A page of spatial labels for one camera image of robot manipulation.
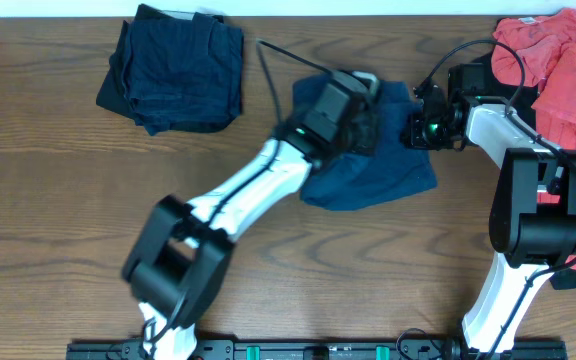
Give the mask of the navy blue denim shorts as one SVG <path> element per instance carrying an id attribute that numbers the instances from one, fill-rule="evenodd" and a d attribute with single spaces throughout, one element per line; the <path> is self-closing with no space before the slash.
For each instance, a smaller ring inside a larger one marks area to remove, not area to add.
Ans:
<path id="1" fill-rule="evenodd" d="M 343 154 L 309 176 L 300 190 L 301 201 L 329 211 L 356 211 L 437 187 L 429 154 L 400 142 L 408 117 L 420 110 L 407 85 L 384 82 L 377 110 L 381 129 L 375 154 Z"/>

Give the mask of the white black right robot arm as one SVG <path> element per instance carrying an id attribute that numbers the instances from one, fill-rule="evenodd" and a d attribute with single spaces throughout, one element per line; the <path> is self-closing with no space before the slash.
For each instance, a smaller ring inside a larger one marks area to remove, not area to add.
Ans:
<path id="1" fill-rule="evenodd" d="M 528 126 L 499 96 L 430 80 L 414 96 L 401 141 L 415 150 L 481 148 L 500 170 L 489 215 L 491 268 L 461 333 L 447 346 L 452 359 L 503 359 L 540 288 L 576 265 L 576 150 L 565 150 Z"/>

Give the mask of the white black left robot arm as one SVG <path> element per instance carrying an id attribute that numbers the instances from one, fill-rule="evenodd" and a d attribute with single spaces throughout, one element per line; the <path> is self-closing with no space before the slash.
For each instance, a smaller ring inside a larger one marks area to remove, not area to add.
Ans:
<path id="1" fill-rule="evenodd" d="M 268 209 L 345 152 L 374 153 L 382 84 L 333 70 L 314 102 L 280 119 L 261 151 L 213 190 L 152 209 L 121 270 L 145 320 L 146 359 L 188 359 L 239 238 Z"/>

